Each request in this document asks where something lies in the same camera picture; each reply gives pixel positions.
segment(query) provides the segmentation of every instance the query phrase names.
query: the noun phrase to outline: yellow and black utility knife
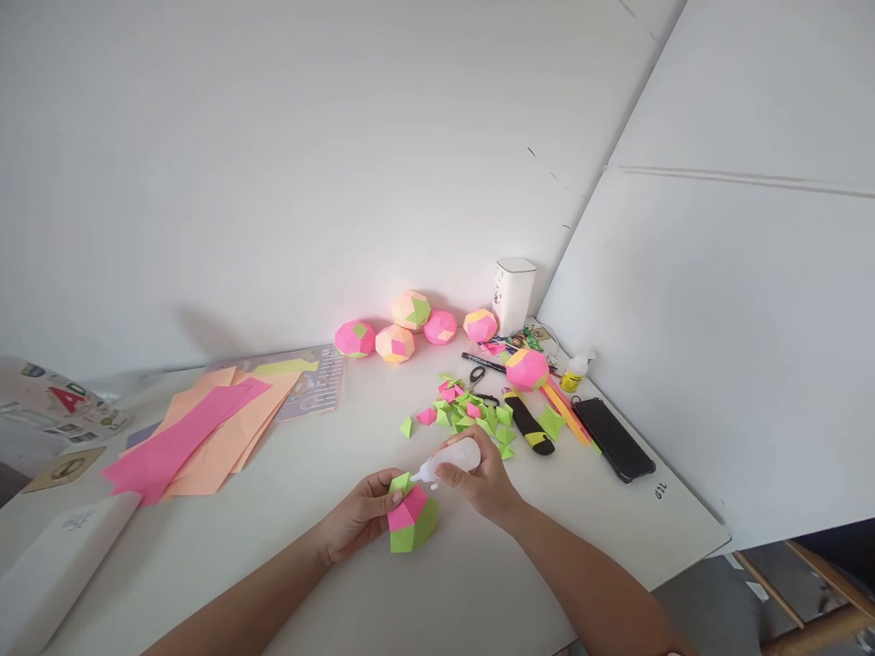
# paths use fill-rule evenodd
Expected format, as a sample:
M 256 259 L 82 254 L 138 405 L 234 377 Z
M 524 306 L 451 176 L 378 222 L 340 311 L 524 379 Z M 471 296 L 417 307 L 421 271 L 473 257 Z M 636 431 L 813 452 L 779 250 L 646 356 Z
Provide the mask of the yellow and black utility knife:
M 529 408 L 522 402 L 520 395 L 505 387 L 501 390 L 504 393 L 504 402 L 513 408 L 513 421 L 517 428 L 526 438 L 526 442 L 531 446 L 531 450 L 539 456 L 549 456 L 556 450 L 556 446 L 551 442 L 550 437 L 544 433 L 544 429 L 540 427 L 538 421 L 531 415 Z

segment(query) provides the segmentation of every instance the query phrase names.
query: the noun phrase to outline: black marker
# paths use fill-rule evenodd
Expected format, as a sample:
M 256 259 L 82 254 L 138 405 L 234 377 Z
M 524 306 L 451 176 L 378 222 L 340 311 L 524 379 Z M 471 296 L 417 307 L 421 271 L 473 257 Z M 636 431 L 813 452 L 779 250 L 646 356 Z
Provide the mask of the black marker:
M 503 374 L 507 374 L 508 370 L 505 368 L 503 364 L 495 364 L 490 362 L 489 360 L 484 360 L 483 358 L 478 358 L 476 355 L 471 354 L 462 354 L 462 357 L 466 360 L 470 360 L 471 362 L 476 362 L 477 364 L 482 364 L 483 366 L 487 366 L 489 369 L 495 369 L 497 372 L 502 372 Z

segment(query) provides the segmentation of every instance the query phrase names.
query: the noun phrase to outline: smartphone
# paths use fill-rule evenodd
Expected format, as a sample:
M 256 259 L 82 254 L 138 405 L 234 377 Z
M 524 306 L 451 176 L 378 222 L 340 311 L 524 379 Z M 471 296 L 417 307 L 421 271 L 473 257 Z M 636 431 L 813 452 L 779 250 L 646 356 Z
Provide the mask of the smartphone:
M 638 446 L 602 399 L 578 401 L 574 404 L 574 413 L 623 483 L 632 483 L 656 471 L 656 463 Z

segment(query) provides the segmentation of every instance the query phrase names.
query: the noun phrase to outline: white wall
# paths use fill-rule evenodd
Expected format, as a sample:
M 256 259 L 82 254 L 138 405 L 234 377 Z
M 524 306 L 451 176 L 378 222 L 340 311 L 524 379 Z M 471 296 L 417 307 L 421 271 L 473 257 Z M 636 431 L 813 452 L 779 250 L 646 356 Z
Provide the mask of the white wall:
M 0 351 L 303 347 L 510 256 L 537 307 L 681 3 L 3 3 Z
M 690 0 L 539 313 L 730 549 L 875 516 L 873 31 Z

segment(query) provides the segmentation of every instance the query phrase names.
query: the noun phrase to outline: wooden chair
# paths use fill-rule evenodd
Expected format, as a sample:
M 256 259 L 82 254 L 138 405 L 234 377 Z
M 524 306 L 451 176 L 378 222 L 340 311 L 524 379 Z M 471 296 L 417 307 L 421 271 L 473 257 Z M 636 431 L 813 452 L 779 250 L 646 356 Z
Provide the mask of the wooden chair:
M 738 562 L 766 589 L 769 596 L 777 601 L 777 605 L 797 625 L 796 629 L 764 642 L 761 645 L 763 656 L 809 654 L 834 642 L 852 638 L 875 624 L 875 601 L 816 553 L 812 553 L 793 540 L 787 540 L 785 544 L 849 603 L 813 621 L 805 622 L 757 566 L 744 553 L 737 551 L 734 555 Z

